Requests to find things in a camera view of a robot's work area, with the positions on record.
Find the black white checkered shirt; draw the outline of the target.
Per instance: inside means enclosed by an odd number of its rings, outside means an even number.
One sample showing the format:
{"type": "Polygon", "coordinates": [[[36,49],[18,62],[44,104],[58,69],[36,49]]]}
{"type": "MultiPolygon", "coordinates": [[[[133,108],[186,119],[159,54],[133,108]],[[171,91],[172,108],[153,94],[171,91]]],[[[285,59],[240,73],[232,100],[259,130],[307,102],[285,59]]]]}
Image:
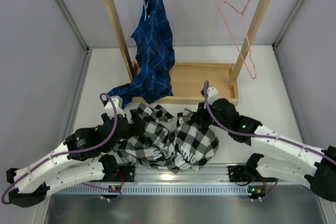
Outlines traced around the black white checkered shirt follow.
{"type": "Polygon", "coordinates": [[[218,137],[210,128],[196,123],[194,112],[178,113],[172,131],[162,125],[174,118],[164,107],[140,103],[135,112],[144,122],[143,135],[121,139],[113,148],[126,165],[168,169],[175,174],[186,169],[197,171],[218,150],[218,137]]]}

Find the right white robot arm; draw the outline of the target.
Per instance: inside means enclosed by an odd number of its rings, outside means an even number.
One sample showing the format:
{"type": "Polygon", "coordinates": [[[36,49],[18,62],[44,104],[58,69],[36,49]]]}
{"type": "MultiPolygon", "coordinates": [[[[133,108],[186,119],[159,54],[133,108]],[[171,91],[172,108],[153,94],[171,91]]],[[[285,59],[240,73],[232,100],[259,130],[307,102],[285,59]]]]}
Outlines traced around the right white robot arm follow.
{"type": "Polygon", "coordinates": [[[334,146],[322,149],[286,139],[260,121],[239,114],[226,99],[199,103],[196,117],[201,126],[218,127],[234,141],[250,147],[253,153],[244,168],[248,179],[282,179],[335,201],[334,146]]]}

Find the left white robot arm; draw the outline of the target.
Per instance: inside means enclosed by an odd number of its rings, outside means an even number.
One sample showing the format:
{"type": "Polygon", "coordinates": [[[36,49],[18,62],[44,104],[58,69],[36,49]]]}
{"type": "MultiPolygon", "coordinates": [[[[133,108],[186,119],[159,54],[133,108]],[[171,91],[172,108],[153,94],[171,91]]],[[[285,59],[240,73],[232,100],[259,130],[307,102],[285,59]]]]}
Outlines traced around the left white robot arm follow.
{"type": "Polygon", "coordinates": [[[144,133],[145,122],[135,110],[125,115],[102,114],[103,124],[81,128],[48,155],[25,168],[6,171],[10,183],[2,203],[31,207],[68,187],[88,182],[130,182],[130,169],[118,165],[112,149],[123,140],[144,133]]]}

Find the blue plaid shirt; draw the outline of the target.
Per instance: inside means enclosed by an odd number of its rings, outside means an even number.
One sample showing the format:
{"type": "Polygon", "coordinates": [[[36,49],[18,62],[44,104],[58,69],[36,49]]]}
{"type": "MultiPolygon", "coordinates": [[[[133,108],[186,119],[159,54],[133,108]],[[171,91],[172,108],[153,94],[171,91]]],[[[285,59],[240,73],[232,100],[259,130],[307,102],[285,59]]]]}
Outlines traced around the blue plaid shirt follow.
{"type": "Polygon", "coordinates": [[[170,71],[175,64],[175,52],[163,0],[145,0],[138,26],[131,38],[137,46],[135,59],[140,72],[131,83],[111,89],[108,95],[120,96],[123,108],[134,97],[142,97],[150,104],[172,96],[170,71]]]}

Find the wooden clothes rack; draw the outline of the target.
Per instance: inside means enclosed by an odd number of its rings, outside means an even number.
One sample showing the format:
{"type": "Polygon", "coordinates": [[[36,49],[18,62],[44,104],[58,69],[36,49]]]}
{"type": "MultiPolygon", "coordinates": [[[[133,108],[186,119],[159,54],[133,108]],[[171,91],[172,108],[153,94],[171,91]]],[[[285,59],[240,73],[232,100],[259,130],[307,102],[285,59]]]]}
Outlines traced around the wooden clothes rack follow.
{"type": "MultiPolygon", "coordinates": [[[[245,28],[245,40],[242,47],[238,48],[239,56],[236,63],[204,63],[182,62],[176,63],[171,70],[173,96],[158,100],[159,103],[171,104],[198,104],[201,101],[199,88],[202,82],[209,78],[219,89],[220,93],[231,103],[239,101],[237,77],[250,59],[251,43],[254,41],[260,24],[264,18],[271,0],[259,0],[249,28],[245,28]]],[[[142,70],[139,64],[130,59],[125,37],[120,24],[118,12],[114,0],[104,0],[110,21],[114,27],[119,48],[126,66],[130,80],[142,70]]]]}

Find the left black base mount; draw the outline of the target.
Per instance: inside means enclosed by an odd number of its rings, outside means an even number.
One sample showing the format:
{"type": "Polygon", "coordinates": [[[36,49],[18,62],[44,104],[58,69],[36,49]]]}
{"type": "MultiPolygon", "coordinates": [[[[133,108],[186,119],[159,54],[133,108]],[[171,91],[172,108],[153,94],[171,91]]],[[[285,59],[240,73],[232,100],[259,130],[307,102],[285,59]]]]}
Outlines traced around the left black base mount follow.
{"type": "Polygon", "coordinates": [[[114,182],[134,182],[135,166],[120,165],[119,172],[114,178],[114,182]]]}

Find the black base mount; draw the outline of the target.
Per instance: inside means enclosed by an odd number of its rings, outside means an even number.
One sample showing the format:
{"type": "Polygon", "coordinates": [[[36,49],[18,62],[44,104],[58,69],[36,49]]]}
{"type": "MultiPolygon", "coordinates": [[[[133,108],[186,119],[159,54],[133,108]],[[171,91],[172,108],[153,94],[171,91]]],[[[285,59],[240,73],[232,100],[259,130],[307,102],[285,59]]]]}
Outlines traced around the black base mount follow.
{"type": "Polygon", "coordinates": [[[237,184],[238,186],[247,186],[254,182],[254,177],[248,172],[244,165],[231,165],[228,166],[229,181],[237,184]]]}
{"type": "Polygon", "coordinates": [[[114,182],[134,182],[135,166],[120,165],[119,172],[114,178],[114,182]]]}

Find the aluminium mounting rail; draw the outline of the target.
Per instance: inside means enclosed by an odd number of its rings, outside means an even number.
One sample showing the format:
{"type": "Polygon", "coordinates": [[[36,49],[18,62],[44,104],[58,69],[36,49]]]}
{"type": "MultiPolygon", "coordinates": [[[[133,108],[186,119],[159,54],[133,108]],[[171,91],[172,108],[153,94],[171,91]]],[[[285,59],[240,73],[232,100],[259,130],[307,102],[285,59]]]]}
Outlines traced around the aluminium mounting rail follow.
{"type": "MultiPolygon", "coordinates": [[[[148,168],[140,165],[135,166],[135,177],[133,183],[155,184],[155,183],[232,183],[229,181],[228,166],[240,164],[206,164],[195,171],[193,169],[182,170],[174,173],[166,168],[148,168]]],[[[255,175],[254,182],[275,182],[275,178],[262,178],[255,175]]]]}

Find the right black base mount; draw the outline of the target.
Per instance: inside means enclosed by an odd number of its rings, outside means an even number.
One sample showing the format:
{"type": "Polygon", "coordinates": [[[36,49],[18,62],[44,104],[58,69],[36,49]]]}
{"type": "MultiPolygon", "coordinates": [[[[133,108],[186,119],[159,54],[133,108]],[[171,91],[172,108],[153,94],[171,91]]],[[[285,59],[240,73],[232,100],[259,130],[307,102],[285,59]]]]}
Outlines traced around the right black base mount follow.
{"type": "Polygon", "coordinates": [[[248,172],[244,165],[231,165],[228,166],[229,181],[237,184],[238,186],[247,186],[254,182],[254,177],[248,172]]]}

